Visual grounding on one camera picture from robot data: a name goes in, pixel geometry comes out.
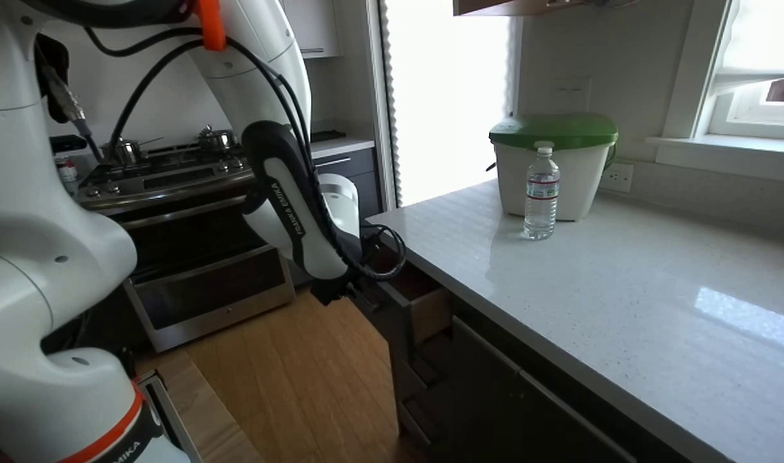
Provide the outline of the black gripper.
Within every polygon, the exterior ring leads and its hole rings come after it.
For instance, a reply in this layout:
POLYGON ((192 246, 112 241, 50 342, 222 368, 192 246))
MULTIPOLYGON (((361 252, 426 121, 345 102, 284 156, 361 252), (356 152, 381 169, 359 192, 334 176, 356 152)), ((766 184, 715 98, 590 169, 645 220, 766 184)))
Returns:
POLYGON ((320 303, 329 305, 339 299, 352 299, 361 296, 375 281, 381 281, 377 269, 352 265, 346 268, 339 278, 334 281, 312 281, 311 283, 311 296, 320 303))

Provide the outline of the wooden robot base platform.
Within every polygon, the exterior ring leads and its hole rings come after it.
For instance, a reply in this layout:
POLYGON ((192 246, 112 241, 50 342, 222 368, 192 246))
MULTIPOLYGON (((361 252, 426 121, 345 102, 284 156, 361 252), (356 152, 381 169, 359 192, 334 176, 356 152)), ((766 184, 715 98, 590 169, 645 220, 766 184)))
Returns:
POLYGON ((199 463, 265 463, 188 351, 140 359, 139 371, 162 375, 199 463))

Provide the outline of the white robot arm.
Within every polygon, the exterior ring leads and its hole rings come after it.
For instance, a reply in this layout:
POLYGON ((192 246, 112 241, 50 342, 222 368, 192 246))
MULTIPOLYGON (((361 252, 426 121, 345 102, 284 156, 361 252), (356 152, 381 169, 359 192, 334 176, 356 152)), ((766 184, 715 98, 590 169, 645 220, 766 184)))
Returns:
POLYGON ((255 167, 244 220, 330 301, 361 250, 330 224, 303 143, 311 95, 294 36, 278 0, 0 0, 0 456, 189 463, 116 355, 40 349, 135 268, 126 228, 82 207, 53 167, 36 72, 44 26, 184 30, 183 49, 255 167))

